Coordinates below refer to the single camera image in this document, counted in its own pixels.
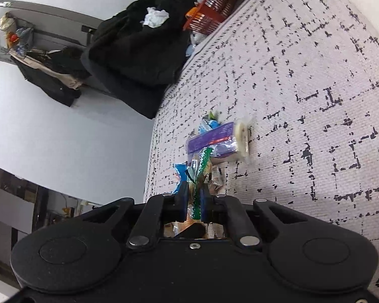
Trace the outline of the grey door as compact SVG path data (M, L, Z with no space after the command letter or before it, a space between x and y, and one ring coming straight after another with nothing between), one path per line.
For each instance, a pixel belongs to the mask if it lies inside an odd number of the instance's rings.
M20 27L30 27L33 47L38 50L62 50L73 46L84 50L102 22L99 18L42 4L0 0L0 19L10 15ZM11 63L0 43L0 61Z

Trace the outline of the white crumpled cloth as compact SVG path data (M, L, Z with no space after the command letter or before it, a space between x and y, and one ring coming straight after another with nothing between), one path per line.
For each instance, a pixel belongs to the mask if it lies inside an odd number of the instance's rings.
M147 14L144 17L142 25L150 28L158 28L169 18L170 15L165 10L156 10L155 7L147 8Z

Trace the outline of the black jacket pile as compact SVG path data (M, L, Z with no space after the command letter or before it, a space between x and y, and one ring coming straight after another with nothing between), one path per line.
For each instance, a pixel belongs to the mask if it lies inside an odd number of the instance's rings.
M103 21L81 62L114 97L153 119L165 90L175 84L186 62L190 34L186 13L196 0L136 0ZM147 8L165 10L170 18L158 28L143 26Z

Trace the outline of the white patterned bed cover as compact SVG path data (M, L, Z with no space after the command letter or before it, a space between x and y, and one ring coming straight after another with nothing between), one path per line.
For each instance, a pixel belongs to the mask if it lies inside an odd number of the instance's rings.
M349 0L245 0L167 90L146 198L175 188L210 111L250 130L249 160L222 166L225 194L345 227L379 253L379 35ZM370 288L379 297L379 264Z

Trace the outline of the green white wafer snack packet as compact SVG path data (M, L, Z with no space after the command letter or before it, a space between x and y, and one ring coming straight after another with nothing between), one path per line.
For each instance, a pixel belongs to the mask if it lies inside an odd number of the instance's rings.
M190 165L186 169L187 182L189 183L189 203L192 206L191 218L201 220L200 189L205 182L205 171L209 164L212 152L211 147L202 148L194 153Z

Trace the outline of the blue snack packet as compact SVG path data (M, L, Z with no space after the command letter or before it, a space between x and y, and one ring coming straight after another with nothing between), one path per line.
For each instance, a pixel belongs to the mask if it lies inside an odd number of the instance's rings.
M187 182L187 164L186 163L176 163L174 164L175 175L178 179L176 187L174 188L173 194L177 194L183 183Z

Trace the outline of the red plastic basket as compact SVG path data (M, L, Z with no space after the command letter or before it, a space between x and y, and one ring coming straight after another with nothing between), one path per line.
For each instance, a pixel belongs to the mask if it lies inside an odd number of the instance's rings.
M192 30L206 36L214 32L234 9L237 0L202 0L186 13L183 30Z

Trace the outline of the purple cracker snack pack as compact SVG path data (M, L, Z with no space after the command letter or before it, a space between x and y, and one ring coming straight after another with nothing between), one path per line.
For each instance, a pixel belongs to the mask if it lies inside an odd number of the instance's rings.
M186 143L187 159L199 155L204 148L210 148L209 159L213 164L229 161L249 162L250 131L247 122L235 120L206 131Z

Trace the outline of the clothes hanging on door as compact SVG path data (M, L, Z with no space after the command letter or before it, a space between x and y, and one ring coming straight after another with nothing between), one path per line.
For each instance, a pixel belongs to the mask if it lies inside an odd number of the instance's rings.
M82 51L66 47L56 51L29 51L24 57L9 51L24 79L40 88L56 102L71 107L81 96L80 87L91 74L81 63Z

